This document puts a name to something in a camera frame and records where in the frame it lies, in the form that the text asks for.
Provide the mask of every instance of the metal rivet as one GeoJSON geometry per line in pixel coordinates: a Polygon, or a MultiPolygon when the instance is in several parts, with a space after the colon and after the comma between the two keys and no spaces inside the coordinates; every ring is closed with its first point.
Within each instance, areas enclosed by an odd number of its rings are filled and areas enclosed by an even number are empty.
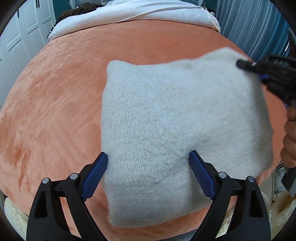
{"type": "Polygon", "coordinates": [[[219,177],[221,178],[226,178],[227,177],[227,174],[225,172],[219,172],[219,177]]]}
{"type": "Polygon", "coordinates": [[[44,184],[46,184],[46,183],[48,183],[49,182],[49,178],[44,178],[43,180],[42,180],[42,182],[44,183],[44,184]]]}
{"type": "Polygon", "coordinates": [[[76,178],[78,178],[78,174],[77,173],[72,173],[70,175],[70,179],[75,180],[76,178]]]}
{"type": "Polygon", "coordinates": [[[252,176],[248,176],[248,180],[253,183],[255,181],[255,178],[252,176]]]}

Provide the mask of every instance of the orange blanket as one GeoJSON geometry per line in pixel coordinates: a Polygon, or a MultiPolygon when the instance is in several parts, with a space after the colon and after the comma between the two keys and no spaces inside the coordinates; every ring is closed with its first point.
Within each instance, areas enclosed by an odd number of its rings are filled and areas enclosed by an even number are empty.
{"type": "MultiPolygon", "coordinates": [[[[97,26],[52,40],[18,77],[0,112],[0,189],[29,214],[44,177],[66,178],[92,163],[100,153],[102,93],[106,67],[112,60],[158,64],[197,58],[229,46],[216,31],[182,23],[140,20],[97,26]]],[[[266,92],[274,130],[274,161],[262,173],[265,180],[280,160],[285,108],[266,92]]],[[[72,233],[78,235],[62,200],[72,233]]],[[[199,227],[208,208],[161,225],[116,228],[108,222],[108,203],[99,185],[86,205],[108,240],[152,241],[199,227]]]]}

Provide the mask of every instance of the white wardrobe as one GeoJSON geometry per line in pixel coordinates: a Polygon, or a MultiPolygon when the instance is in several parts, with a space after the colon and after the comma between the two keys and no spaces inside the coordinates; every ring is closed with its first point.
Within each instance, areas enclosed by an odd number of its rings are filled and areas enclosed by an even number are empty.
{"type": "Polygon", "coordinates": [[[55,24],[52,0],[27,0],[0,37],[0,107],[19,74],[47,43],[55,24]]]}

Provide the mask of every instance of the finger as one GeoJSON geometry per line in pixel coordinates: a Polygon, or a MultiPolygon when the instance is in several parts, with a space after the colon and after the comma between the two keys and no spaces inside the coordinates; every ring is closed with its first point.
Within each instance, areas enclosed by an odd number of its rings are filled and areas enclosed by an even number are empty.
{"type": "Polygon", "coordinates": [[[288,120],[293,121],[296,120],[296,109],[294,107],[290,107],[287,111],[288,120]]]}
{"type": "Polygon", "coordinates": [[[288,134],[288,136],[296,142],[296,121],[287,121],[285,124],[285,131],[288,134]]]}
{"type": "Polygon", "coordinates": [[[288,135],[284,138],[284,146],[289,155],[296,159],[296,143],[288,135]]]}
{"type": "Polygon", "coordinates": [[[296,160],[289,155],[285,148],[283,148],[281,151],[281,161],[288,168],[296,167],[296,160]]]}

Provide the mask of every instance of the white knitted sweater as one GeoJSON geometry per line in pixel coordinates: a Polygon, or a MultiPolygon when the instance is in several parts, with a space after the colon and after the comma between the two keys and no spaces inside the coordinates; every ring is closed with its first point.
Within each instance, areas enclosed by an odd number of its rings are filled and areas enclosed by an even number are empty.
{"type": "Polygon", "coordinates": [[[112,225],[155,225],[209,205],[188,164],[192,150],[233,178],[270,167],[263,91],[239,58],[223,48],[166,64],[109,63],[101,143],[112,225]]]}

